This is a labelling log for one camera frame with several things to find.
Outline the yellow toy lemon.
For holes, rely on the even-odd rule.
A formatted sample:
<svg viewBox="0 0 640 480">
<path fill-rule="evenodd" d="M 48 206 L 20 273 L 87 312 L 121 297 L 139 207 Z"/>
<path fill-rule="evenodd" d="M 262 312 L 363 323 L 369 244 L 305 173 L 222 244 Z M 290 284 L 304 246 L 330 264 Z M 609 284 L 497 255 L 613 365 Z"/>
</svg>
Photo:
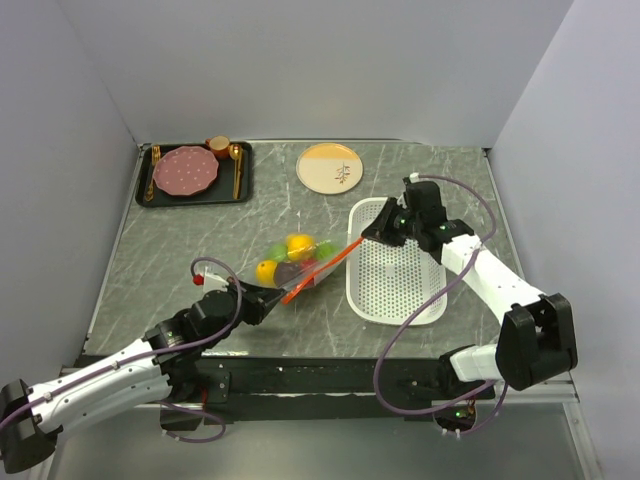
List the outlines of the yellow toy lemon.
<svg viewBox="0 0 640 480">
<path fill-rule="evenodd" d="M 255 277 L 261 286 L 273 288 L 275 283 L 275 272 L 278 267 L 278 263 L 274 260 L 267 259 L 261 261 L 255 269 Z"/>
</svg>

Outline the dark maroon toy fruit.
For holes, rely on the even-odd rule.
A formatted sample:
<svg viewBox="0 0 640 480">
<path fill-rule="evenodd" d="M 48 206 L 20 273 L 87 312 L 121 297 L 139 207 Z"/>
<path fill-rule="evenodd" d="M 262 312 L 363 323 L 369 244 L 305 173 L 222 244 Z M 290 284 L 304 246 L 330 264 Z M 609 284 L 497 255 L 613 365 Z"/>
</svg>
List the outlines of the dark maroon toy fruit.
<svg viewBox="0 0 640 480">
<path fill-rule="evenodd" d="M 302 269 L 295 262 L 280 262 L 277 264 L 273 275 L 274 284 L 278 288 L 284 288 L 302 274 Z"/>
</svg>

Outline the clear orange zip bag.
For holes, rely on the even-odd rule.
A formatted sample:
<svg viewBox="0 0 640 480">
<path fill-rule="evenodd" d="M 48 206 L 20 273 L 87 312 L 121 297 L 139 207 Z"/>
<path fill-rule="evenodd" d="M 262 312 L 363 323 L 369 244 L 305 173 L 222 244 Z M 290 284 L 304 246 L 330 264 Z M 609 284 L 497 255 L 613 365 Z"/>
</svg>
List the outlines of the clear orange zip bag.
<svg viewBox="0 0 640 480">
<path fill-rule="evenodd" d="M 267 246 L 254 267 L 254 278 L 261 287 L 284 290 L 282 303 L 289 304 L 331 275 L 362 243 L 362 237 L 344 244 L 329 237 L 292 233 Z"/>
</svg>

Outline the green toy vegetable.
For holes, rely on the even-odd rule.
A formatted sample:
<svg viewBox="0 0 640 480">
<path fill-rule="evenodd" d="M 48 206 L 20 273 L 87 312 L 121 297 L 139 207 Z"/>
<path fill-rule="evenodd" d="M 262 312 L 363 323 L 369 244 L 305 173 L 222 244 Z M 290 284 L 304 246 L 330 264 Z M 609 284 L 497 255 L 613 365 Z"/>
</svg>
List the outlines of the green toy vegetable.
<svg viewBox="0 0 640 480">
<path fill-rule="evenodd" d="M 288 260 L 288 248 L 284 243 L 273 244 L 268 252 L 267 259 L 280 263 Z"/>
</svg>

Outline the white perforated plastic basket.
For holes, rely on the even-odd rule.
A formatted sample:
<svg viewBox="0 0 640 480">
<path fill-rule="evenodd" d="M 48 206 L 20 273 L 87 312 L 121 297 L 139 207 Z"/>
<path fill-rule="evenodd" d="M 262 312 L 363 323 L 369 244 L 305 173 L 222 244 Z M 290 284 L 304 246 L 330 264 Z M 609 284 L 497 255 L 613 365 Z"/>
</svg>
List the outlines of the white perforated plastic basket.
<svg viewBox="0 0 640 480">
<path fill-rule="evenodd" d="M 412 240 L 365 240 L 346 258 L 347 301 L 368 322 L 399 326 L 446 285 L 445 269 Z"/>
</svg>

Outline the red toy fruit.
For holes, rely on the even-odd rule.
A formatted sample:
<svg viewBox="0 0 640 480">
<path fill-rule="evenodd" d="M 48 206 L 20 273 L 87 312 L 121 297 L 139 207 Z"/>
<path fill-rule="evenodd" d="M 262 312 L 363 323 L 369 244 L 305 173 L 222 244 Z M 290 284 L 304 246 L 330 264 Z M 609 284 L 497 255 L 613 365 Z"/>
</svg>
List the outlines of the red toy fruit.
<svg viewBox="0 0 640 480">
<path fill-rule="evenodd" d="M 300 268 L 303 272 L 313 272 L 319 265 L 319 262 L 315 258 L 309 258 L 300 263 Z"/>
</svg>

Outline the green toy leaf slice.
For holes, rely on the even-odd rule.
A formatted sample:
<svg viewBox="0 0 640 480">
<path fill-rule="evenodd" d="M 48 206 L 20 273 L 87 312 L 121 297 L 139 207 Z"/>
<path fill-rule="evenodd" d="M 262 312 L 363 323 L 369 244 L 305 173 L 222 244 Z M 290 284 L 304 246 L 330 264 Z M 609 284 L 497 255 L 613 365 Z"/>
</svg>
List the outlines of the green toy leaf slice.
<svg viewBox="0 0 640 480">
<path fill-rule="evenodd" d="M 330 260 L 336 253 L 338 248 L 330 240 L 324 240 L 315 245 L 314 259 L 318 262 Z"/>
</svg>

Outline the yellow toy pear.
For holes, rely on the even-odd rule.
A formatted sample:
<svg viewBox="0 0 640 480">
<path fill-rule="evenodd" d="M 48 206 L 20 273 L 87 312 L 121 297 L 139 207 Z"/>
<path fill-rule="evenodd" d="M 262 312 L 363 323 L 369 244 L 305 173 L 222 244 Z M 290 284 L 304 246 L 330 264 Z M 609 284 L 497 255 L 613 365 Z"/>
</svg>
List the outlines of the yellow toy pear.
<svg viewBox="0 0 640 480">
<path fill-rule="evenodd" d="M 316 242 L 307 234 L 291 234 L 286 238 L 287 258 L 291 262 L 302 262 L 314 255 Z"/>
</svg>

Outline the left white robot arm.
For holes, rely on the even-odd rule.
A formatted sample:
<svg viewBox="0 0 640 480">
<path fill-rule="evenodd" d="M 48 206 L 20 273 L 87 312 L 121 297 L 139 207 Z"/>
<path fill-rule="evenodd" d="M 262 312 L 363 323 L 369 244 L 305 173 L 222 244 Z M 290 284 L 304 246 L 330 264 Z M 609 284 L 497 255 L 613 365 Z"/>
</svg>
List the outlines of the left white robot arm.
<svg viewBox="0 0 640 480">
<path fill-rule="evenodd" d="M 58 441 L 140 404 L 184 402 L 198 390 L 196 363 L 242 323 L 260 324 L 283 289 L 241 282 L 212 290 L 141 338 L 83 369 L 1 389 L 1 462 L 8 474 L 42 463 Z"/>
</svg>

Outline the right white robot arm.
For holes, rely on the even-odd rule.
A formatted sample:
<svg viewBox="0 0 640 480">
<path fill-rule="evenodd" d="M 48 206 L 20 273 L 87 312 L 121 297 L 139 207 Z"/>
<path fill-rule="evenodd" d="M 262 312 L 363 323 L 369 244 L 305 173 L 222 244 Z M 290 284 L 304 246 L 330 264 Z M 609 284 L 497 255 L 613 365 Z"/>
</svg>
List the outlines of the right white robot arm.
<svg viewBox="0 0 640 480">
<path fill-rule="evenodd" d="M 487 250 L 464 221 L 448 218 L 436 183 L 419 175 L 404 182 L 402 199 L 388 198 L 362 238 L 390 247 L 416 242 L 464 282 L 500 325 L 497 343 L 443 356 L 439 390 L 460 398 L 474 381 L 503 380 L 522 391 L 574 369 L 578 352 L 570 302 L 528 284 Z"/>
</svg>

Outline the cream orange round plate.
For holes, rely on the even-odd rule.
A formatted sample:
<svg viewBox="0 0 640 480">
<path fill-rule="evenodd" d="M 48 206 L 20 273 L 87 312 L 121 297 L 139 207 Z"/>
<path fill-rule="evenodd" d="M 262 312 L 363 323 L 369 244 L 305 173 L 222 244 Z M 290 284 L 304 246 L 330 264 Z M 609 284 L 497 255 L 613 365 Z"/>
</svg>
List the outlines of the cream orange round plate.
<svg viewBox="0 0 640 480">
<path fill-rule="evenodd" d="M 296 163 L 296 174 L 301 183 L 323 195 L 348 192 L 360 182 L 363 173 L 359 155 L 338 143 L 312 145 L 300 154 Z"/>
</svg>

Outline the black serving tray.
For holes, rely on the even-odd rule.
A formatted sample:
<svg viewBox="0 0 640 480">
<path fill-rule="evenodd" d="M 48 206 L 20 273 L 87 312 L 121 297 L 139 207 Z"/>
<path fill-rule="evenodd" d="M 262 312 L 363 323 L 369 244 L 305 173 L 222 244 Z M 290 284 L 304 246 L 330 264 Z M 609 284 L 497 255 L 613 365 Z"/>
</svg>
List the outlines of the black serving tray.
<svg viewBox="0 0 640 480">
<path fill-rule="evenodd" d="M 241 183 L 241 195 L 239 200 L 234 199 L 235 162 L 231 158 L 219 161 L 219 171 L 216 181 L 204 192 L 190 197 L 174 197 L 162 192 L 154 183 L 154 198 L 151 202 L 144 201 L 144 194 L 149 183 L 149 170 L 151 164 L 151 148 L 147 144 L 140 151 L 141 167 L 137 180 L 136 202 L 145 208 L 177 207 L 188 205 L 207 205 L 245 202 L 252 196 L 253 179 L 253 148 L 247 142 L 238 142 L 244 150 L 244 166 Z M 186 145 L 167 144 L 161 147 L 161 157 L 166 153 L 182 146 L 199 146 L 208 149 L 205 144 L 189 143 Z"/>
</svg>

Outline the pink dotted plate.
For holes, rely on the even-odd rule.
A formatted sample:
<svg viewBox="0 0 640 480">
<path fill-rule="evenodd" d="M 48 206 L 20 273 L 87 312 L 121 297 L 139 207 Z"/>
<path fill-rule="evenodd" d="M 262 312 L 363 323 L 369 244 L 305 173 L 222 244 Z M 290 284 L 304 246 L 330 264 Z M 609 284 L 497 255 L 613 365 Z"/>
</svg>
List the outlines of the pink dotted plate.
<svg viewBox="0 0 640 480">
<path fill-rule="evenodd" d="M 174 197 L 190 197 L 207 190 L 217 179 L 219 161 L 199 146 L 182 146 L 158 161 L 153 172 L 155 185 Z"/>
</svg>

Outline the gold fork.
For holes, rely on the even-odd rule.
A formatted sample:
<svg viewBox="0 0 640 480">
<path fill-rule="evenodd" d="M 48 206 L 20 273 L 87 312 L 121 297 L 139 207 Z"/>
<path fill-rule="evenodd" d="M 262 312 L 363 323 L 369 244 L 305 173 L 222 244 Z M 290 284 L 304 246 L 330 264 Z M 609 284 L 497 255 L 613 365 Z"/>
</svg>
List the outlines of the gold fork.
<svg viewBox="0 0 640 480">
<path fill-rule="evenodd" d="M 161 147 L 159 145 L 153 145 L 151 148 L 151 164 L 149 170 L 149 183 L 147 185 L 144 201 L 151 202 L 154 198 L 154 171 L 155 167 L 161 159 Z"/>
</svg>

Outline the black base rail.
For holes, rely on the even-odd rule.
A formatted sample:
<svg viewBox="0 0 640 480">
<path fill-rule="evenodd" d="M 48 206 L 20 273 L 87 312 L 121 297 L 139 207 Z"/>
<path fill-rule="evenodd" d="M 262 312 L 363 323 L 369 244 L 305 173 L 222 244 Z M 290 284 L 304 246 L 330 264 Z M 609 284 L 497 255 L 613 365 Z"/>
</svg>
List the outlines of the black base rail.
<svg viewBox="0 0 640 480">
<path fill-rule="evenodd" d="M 168 400 L 195 404 L 228 423 L 265 420 L 384 418 L 375 393 L 399 409 L 424 409 L 474 391 L 494 397 L 482 382 L 463 383 L 436 359 L 202 357 L 175 376 Z"/>
</svg>

